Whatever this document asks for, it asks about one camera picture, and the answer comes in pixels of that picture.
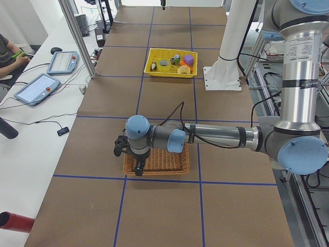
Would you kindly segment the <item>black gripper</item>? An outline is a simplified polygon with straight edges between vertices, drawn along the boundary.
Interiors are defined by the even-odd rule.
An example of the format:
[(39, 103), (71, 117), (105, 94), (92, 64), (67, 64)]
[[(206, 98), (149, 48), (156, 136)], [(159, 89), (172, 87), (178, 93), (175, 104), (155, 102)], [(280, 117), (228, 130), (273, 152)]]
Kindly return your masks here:
[(148, 150), (147, 152), (142, 153), (142, 154), (133, 153), (133, 158), (137, 161), (135, 170), (134, 170), (136, 176), (143, 175), (144, 161), (146, 159), (148, 159), (149, 156), (150, 156), (150, 150)]

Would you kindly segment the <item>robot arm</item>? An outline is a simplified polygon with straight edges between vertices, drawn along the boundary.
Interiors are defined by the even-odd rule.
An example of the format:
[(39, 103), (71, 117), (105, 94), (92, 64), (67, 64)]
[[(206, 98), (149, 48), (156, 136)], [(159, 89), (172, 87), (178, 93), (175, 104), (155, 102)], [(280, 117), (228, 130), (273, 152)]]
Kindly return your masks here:
[(134, 173), (143, 175), (152, 150), (183, 151), (185, 143), (207, 143), (223, 149), (248, 148), (267, 154), (280, 168), (307, 175), (322, 168), (328, 150), (315, 123), (320, 84), (319, 48), (328, 28), (328, 1), (266, 1), (264, 35), (285, 41), (280, 119), (272, 127), (223, 127), (165, 120), (151, 124), (141, 115), (125, 124), (124, 151), (131, 154)]

